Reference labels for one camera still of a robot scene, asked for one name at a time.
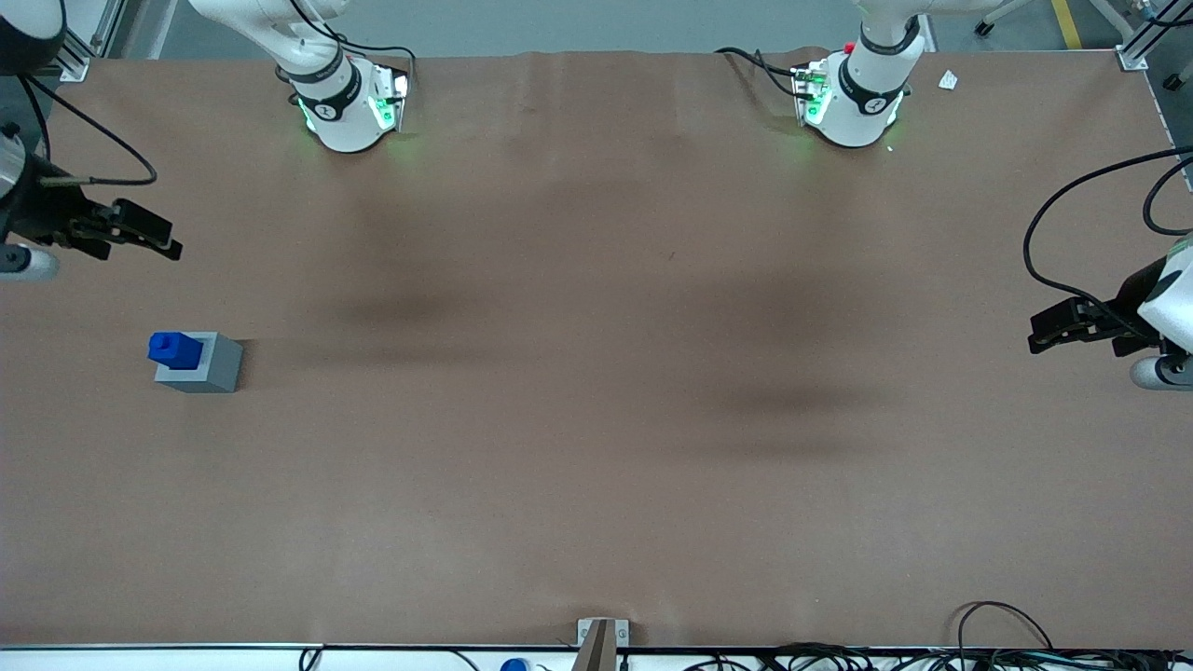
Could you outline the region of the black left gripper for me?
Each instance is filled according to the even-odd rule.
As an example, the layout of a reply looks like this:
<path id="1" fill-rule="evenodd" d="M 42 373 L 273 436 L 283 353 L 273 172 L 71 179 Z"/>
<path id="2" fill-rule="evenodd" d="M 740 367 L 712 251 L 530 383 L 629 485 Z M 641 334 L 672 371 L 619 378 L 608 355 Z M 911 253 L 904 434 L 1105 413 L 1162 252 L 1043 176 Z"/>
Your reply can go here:
<path id="1" fill-rule="evenodd" d="M 1161 256 L 1121 282 L 1117 293 L 1117 314 L 1121 324 L 1089 300 L 1063 300 L 1040 310 L 1030 319 L 1030 353 L 1040 355 L 1061 345 L 1107 339 L 1115 339 L 1117 358 L 1129 357 L 1143 349 L 1162 349 L 1163 336 L 1154 324 L 1142 318 L 1139 309 L 1158 298 L 1172 284 L 1167 281 L 1169 271 L 1166 267 L 1167 259 Z"/>

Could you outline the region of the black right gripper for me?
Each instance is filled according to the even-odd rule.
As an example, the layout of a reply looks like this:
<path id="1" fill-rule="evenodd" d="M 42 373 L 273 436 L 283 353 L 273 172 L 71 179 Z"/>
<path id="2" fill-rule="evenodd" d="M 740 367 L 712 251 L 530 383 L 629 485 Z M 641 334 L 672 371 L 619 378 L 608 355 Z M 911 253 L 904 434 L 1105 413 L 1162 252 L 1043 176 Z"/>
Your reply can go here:
<path id="1" fill-rule="evenodd" d="M 171 261 L 183 259 L 183 242 L 173 238 L 167 218 L 130 199 L 99 207 L 94 222 L 73 222 L 87 213 L 87 199 L 76 185 L 47 186 L 44 177 L 64 171 L 45 158 L 26 154 L 21 174 L 5 193 L 5 234 L 42 246 L 73 248 L 106 261 L 112 245 L 148 248 Z"/>

